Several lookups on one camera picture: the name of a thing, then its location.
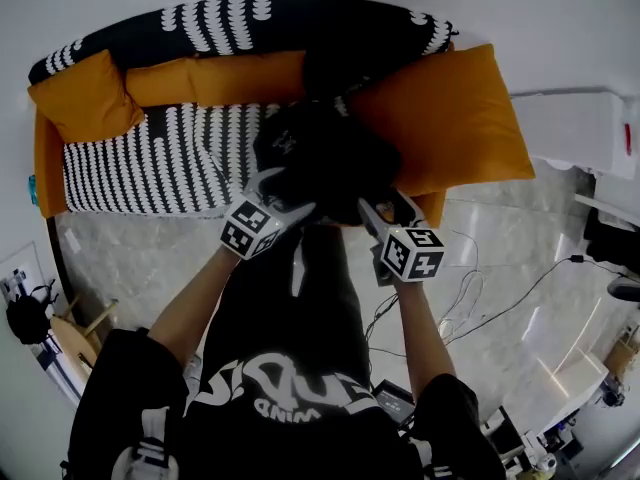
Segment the person's left forearm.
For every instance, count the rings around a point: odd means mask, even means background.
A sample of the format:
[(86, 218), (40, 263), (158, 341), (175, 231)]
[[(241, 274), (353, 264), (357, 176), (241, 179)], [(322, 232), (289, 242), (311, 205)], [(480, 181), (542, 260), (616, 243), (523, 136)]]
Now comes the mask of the person's left forearm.
[(200, 344), (240, 257), (220, 246), (151, 326), (148, 336), (185, 368)]

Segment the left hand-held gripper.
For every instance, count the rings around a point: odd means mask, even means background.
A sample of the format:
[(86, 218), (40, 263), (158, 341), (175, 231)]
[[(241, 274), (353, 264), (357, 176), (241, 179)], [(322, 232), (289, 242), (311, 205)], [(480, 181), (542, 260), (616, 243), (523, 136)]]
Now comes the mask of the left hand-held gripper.
[(314, 202), (292, 206), (275, 201), (268, 207), (261, 198), (268, 195), (266, 183), (280, 175), (284, 167), (273, 167), (256, 173), (224, 215), (221, 243), (243, 260), (269, 249), (282, 230), (300, 224), (316, 208)]

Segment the small square orange cushion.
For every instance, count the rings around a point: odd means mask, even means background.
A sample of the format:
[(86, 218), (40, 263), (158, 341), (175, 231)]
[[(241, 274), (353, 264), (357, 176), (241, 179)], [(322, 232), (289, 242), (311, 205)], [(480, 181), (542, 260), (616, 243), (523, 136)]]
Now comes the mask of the small square orange cushion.
[(111, 139), (144, 121), (107, 50), (30, 86), (28, 93), (66, 143)]

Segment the person's black printed shirt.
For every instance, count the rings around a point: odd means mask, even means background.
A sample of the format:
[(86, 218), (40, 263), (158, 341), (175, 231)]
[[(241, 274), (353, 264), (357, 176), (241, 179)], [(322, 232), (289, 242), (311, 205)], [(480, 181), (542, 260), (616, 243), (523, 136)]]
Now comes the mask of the person's black printed shirt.
[(406, 435), (374, 398), (337, 226), (240, 258), (185, 368), (149, 330), (104, 342), (72, 426), (73, 480), (506, 480), (457, 375), (413, 397)]

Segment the small black hanging bag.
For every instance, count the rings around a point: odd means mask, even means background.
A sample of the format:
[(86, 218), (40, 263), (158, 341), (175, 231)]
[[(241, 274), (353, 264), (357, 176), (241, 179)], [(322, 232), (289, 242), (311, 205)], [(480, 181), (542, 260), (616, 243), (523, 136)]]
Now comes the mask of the small black hanging bag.
[(10, 299), (6, 310), (7, 321), (13, 334), (24, 345), (35, 345), (45, 341), (51, 329), (51, 315), (58, 296), (52, 296), (55, 280), (38, 285), (27, 292), (23, 283), (17, 285), (18, 292)]

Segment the wooden stool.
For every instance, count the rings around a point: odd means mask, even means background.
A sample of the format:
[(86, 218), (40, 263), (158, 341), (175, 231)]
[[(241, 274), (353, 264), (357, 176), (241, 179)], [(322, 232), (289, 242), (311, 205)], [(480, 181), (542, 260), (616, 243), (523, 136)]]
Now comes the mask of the wooden stool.
[(72, 310), (79, 300), (80, 296), (76, 295), (64, 312), (61, 315), (53, 314), (49, 322), (60, 349), (78, 375), (87, 380), (102, 347), (99, 339), (94, 337), (95, 331), (110, 316), (119, 301), (112, 299), (111, 303), (87, 327), (82, 327), (72, 318)]

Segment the black white patterned sofa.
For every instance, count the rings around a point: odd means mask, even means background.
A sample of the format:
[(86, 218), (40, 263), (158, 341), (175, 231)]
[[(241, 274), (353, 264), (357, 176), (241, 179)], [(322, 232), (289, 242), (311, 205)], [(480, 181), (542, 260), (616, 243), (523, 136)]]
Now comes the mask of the black white patterned sofa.
[[(447, 51), (454, 25), (370, 0), (200, 0), (140, 14), (37, 61), (29, 87), (103, 50), (129, 69), (180, 58), (304, 51), (305, 96), (347, 114), (346, 97), (421, 58)], [(34, 160), (41, 213), (182, 216), (229, 205), (257, 171), (266, 118), (292, 103), (140, 107), (144, 121), (111, 139), (66, 143), (36, 105)]]

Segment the black garment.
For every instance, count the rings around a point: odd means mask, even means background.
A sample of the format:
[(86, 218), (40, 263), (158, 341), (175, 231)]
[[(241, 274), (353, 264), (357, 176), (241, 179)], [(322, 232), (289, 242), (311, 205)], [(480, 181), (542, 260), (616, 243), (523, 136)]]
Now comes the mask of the black garment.
[(281, 167), (267, 193), (314, 215), (359, 226), (359, 198), (384, 194), (401, 168), (398, 150), (327, 102), (302, 101), (265, 119), (254, 150), (258, 169)]

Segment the person's right forearm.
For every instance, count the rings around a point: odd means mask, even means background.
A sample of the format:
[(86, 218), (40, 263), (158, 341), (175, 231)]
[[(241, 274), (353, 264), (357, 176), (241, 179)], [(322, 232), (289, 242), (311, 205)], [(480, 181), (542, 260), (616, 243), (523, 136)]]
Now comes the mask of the person's right forearm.
[(443, 374), (456, 375), (453, 362), (431, 313), (423, 285), (396, 280), (405, 354), (412, 395)]

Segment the white sink cabinet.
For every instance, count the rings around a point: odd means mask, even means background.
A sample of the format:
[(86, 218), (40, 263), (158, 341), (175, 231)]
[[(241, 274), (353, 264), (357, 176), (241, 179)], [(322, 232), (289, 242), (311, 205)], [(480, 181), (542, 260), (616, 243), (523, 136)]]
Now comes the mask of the white sink cabinet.
[(640, 174), (632, 180), (603, 174), (592, 196), (575, 194), (574, 200), (640, 227)]

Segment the large orange cushion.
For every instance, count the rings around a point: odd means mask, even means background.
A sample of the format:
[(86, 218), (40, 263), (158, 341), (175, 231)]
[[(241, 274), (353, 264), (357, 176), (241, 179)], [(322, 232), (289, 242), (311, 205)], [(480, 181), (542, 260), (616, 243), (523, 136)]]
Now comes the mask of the large orange cushion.
[(409, 196), (535, 176), (490, 44), (425, 56), (352, 93), (347, 108), (398, 150), (395, 184)]

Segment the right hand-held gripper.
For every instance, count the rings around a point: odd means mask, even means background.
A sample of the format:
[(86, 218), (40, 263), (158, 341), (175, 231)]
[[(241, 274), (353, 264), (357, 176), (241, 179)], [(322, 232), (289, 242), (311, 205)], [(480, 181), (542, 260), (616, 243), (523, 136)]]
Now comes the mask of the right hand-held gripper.
[(395, 279), (418, 283), (433, 278), (444, 257), (444, 244), (427, 226), (422, 210), (400, 190), (394, 197), (394, 203), (377, 203), (374, 208), (364, 198), (357, 201), (364, 227), (377, 240), (372, 255), (379, 286)]

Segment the black recorder box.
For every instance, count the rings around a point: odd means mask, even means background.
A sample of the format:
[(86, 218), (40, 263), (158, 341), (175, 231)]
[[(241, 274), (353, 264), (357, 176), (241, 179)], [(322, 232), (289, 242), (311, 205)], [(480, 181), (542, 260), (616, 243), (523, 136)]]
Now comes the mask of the black recorder box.
[(372, 394), (398, 426), (406, 422), (414, 412), (415, 404), (411, 393), (388, 380), (383, 380), (374, 387)]

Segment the white low table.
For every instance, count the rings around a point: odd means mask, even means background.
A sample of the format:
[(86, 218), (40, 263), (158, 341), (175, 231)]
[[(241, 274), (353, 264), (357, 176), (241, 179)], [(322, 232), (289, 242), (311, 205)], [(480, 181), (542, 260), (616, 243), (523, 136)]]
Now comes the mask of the white low table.
[(529, 429), (540, 435), (583, 406), (594, 394), (608, 370), (592, 353), (578, 351), (568, 366), (551, 369), (537, 358), (540, 375), (531, 388)]

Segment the black chair base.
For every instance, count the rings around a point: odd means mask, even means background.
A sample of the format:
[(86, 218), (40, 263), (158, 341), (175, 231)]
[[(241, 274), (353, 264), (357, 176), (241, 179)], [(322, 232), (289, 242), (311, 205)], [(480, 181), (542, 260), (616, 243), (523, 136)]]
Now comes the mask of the black chair base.
[(636, 279), (617, 277), (608, 284), (607, 292), (618, 300), (640, 303), (640, 281)]

